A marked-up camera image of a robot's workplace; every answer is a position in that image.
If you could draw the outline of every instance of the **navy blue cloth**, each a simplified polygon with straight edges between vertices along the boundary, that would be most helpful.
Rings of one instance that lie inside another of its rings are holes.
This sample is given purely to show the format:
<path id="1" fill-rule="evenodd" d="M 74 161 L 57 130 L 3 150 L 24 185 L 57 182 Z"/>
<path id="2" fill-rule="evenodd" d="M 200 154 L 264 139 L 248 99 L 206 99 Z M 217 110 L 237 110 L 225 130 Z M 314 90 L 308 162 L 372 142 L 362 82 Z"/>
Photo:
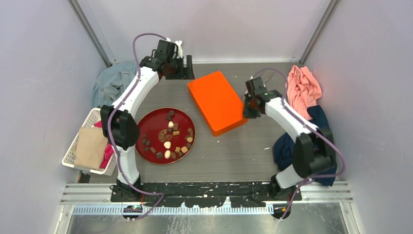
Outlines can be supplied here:
<path id="1" fill-rule="evenodd" d="M 317 125 L 319 128 L 328 127 L 327 117 L 321 106 L 312 106 L 307 108 L 307 113 L 313 118 L 310 120 L 311 123 Z M 282 135 L 274 144 L 273 156 L 274 162 L 278 165 L 278 168 L 283 171 L 288 166 L 293 163 L 295 143 L 291 137 L 286 133 Z M 319 175 L 335 174 L 337 171 L 337 165 L 319 173 Z M 317 178 L 315 181 L 321 183 L 322 185 L 332 186 L 336 178 Z"/>

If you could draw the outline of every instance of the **orange tray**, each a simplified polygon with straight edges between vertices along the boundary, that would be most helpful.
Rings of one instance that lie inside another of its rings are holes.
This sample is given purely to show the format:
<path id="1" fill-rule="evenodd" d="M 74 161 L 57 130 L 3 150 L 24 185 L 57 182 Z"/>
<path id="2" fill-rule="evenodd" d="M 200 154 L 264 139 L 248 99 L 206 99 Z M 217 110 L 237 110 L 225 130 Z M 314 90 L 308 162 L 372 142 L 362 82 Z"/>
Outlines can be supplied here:
<path id="1" fill-rule="evenodd" d="M 248 122 L 243 102 L 221 72 L 191 81 L 188 89 L 214 137 Z"/>
<path id="2" fill-rule="evenodd" d="M 178 123 L 178 130 L 179 135 L 173 136 L 172 133 L 168 132 L 168 123 L 169 120 L 166 119 L 168 112 L 174 111 L 175 114 L 172 116 L 171 121 L 173 123 Z M 164 157 L 165 151 L 167 150 L 164 147 L 164 142 L 170 141 L 171 147 L 170 151 L 175 152 L 175 148 L 184 147 L 188 144 L 185 137 L 189 135 L 188 129 L 191 128 L 193 130 L 193 141 L 192 146 L 195 142 L 195 126 L 192 120 L 186 115 L 183 111 L 174 108 L 161 108 L 150 112 L 149 114 L 145 115 L 138 123 L 139 127 L 139 139 L 136 143 L 136 150 L 140 154 L 140 156 L 146 159 L 149 162 L 156 163 L 156 164 L 169 164 L 180 160 L 181 158 L 185 157 L 192 147 L 185 153 L 182 154 L 181 157 L 176 154 L 176 158 L 168 158 Z M 150 145 L 148 146 L 153 147 L 156 152 L 162 152 L 162 158 L 157 158 L 156 154 L 153 153 L 151 150 L 145 151 L 146 145 L 142 143 L 142 136 L 146 134 L 146 140 L 150 141 Z"/>

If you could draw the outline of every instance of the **fabric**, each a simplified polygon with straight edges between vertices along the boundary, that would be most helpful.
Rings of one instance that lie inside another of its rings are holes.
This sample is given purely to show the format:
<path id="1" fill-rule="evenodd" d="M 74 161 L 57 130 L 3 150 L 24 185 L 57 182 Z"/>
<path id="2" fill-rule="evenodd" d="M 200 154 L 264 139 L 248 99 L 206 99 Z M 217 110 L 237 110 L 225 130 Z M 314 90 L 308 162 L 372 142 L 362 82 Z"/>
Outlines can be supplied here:
<path id="1" fill-rule="evenodd" d="M 98 170 L 102 163 L 108 140 L 100 128 L 80 128 L 75 149 L 75 165 Z"/>
<path id="2" fill-rule="evenodd" d="M 317 99 L 322 95 L 320 84 L 307 67 L 295 65 L 288 74 L 287 82 L 288 103 L 306 120 L 310 120 L 307 108 L 317 105 Z"/>
<path id="3" fill-rule="evenodd" d="M 95 123 L 94 126 L 98 128 L 102 128 L 102 121 Z M 105 169 L 106 166 L 108 166 L 109 160 L 111 159 L 113 153 L 114 153 L 114 150 L 112 148 L 112 145 L 108 144 L 108 146 L 105 149 L 105 154 L 103 156 L 103 161 L 100 164 L 100 168 Z"/>
<path id="4" fill-rule="evenodd" d="M 137 72 L 135 61 L 121 62 L 105 69 L 97 77 L 91 96 L 91 107 L 110 106 L 116 101 Z"/>
<path id="5" fill-rule="evenodd" d="M 312 118 L 311 123 L 317 125 L 319 128 L 329 127 L 327 117 L 321 106 L 312 106 L 307 108 L 309 116 Z M 293 163 L 295 144 L 291 137 L 286 133 L 282 135 L 274 144 L 273 157 L 274 162 L 278 165 L 278 168 L 283 171 Z M 319 175 L 335 174 L 337 171 L 337 165 L 334 167 L 319 173 Z M 332 186 L 336 178 L 317 178 L 316 181 L 322 185 Z"/>

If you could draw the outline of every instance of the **light blue cloth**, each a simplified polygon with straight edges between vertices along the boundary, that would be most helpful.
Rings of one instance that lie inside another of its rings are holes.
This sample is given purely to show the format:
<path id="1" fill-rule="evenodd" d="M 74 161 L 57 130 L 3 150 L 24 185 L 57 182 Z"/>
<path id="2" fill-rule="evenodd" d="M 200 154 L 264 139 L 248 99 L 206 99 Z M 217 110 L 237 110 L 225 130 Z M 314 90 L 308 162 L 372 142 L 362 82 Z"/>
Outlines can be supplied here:
<path id="1" fill-rule="evenodd" d="M 103 105 L 111 106 L 132 82 L 136 72 L 135 61 L 114 64 L 101 72 L 92 90 L 92 108 L 102 107 Z"/>

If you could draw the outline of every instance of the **gray table surface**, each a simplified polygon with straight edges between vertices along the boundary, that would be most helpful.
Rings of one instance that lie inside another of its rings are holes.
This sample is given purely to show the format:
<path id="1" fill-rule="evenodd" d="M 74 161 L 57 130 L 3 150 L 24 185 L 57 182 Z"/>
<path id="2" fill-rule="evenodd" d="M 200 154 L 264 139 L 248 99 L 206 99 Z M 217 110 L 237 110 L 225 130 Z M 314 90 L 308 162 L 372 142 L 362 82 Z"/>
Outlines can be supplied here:
<path id="1" fill-rule="evenodd" d="M 195 78 L 221 71 L 243 101 L 245 81 L 264 67 L 273 67 L 288 74 L 295 63 L 238 63 L 195 64 Z M 264 73 L 263 78 L 273 74 Z M 162 79 L 147 95 L 135 117 L 138 122 L 147 113 L 173 107 L 187 113 L 196 129 L 196 140 L 191 151 L 182 160 L 169 165 L 155 165 L 136 158 L 142 182 L 199 182 L 199 181 L 259 181 L 269 180 L 277 172 L 273 162 L 272 146 L 285 133 L 281 126 L 262 116 L 250 119 L 247 124 L 221 136 L 214 137 L 192 101 L 187 80 Z M 285 91 L 284 79 L 274 74 L 267 88 Z M 115 182 L 117 170 L 112 176 L 93 174 L 90 183 Z"/>

